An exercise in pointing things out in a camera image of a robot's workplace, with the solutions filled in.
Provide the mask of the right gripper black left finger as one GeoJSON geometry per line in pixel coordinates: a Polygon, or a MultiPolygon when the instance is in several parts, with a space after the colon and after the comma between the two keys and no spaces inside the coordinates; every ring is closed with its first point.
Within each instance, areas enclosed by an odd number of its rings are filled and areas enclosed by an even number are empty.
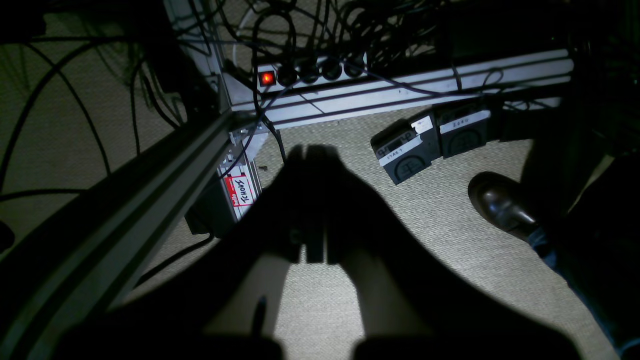
{"type": "Polygon", "coordinates": [[[67,360],[282,360],[272,333],[291,264],[300,257],[311,151],[290,150],[271,185],[213,248],[174,278],[65,335],[67,360]]]}

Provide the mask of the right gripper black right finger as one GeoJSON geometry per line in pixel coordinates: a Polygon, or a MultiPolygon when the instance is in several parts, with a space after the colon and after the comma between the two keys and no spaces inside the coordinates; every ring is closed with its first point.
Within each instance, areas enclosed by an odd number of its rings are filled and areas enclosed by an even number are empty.
{"type": "Polygon", "coordinates": [[[327,257],[354,285],[365,333],[355,360],[578,360],[561,332],[497,301],[441,263],[386,201],[320,148],[327,257]]]}

